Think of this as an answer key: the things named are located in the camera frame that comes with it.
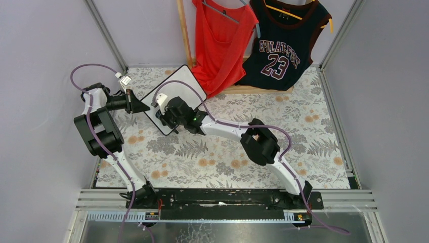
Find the blue black whiteboard eraser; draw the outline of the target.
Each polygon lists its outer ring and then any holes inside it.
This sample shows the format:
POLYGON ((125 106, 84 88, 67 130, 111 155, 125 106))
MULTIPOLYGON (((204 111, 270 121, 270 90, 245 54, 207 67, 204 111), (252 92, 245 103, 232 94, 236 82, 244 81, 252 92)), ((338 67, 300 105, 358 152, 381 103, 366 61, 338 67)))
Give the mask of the blue black whiteboard eraser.
POLYGON ((156 118, 161 119, 162 118, 162 113, 160 110, 158 110, 155 114, 156 118))

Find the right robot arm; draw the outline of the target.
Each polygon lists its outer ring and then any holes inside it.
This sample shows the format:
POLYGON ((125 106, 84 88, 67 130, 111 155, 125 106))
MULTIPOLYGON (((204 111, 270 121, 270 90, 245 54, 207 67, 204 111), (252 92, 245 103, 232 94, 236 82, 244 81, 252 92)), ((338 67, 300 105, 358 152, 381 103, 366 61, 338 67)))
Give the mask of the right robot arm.
POLYGON ((312 185, 300 176, 280 151, 274 126, 253 119, 247 124, 216 119, 208 111, 193 109, 180 97, 157 95, 154 105, 160 110, 157 118, 164 126, 184 127, 191 134, 218 136, 239 142, 247 157, 257 165, 266 166, 282 183, 292 199, 308 202, 312 185))

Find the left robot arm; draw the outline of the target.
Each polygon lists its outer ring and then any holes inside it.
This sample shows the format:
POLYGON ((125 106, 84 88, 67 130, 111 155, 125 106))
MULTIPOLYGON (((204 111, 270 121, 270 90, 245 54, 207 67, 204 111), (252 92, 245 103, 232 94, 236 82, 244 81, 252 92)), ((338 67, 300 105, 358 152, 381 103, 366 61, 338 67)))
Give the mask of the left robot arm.
POLYGON ((127 207, 144 209, 155 206, 156 192, 149 180, 128 160, 122 148, 124 138, 110 114, 114 110, 140 113, 148 111, 149 107, 132 90, 111 96, 110 90, 101 83, 84 88, 81 98, 85 103, 84 112, 74 118, 74 124, 89 152, 109 163, 126 184, 127 192, 120 196, 127 200, 127 207))

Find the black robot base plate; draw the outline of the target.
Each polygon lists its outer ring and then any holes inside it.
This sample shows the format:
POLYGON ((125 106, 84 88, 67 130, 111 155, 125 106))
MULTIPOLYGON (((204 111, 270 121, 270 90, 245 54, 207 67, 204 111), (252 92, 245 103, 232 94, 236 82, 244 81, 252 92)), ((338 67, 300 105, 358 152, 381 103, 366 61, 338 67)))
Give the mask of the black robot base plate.
POLYGON ((309 210, 324 208, 321 193, 312 191, 307 203, 292 199, 280 189, 155 189, 157 203, 151 209, 217 212, 298 211, 307 214, 309 210))

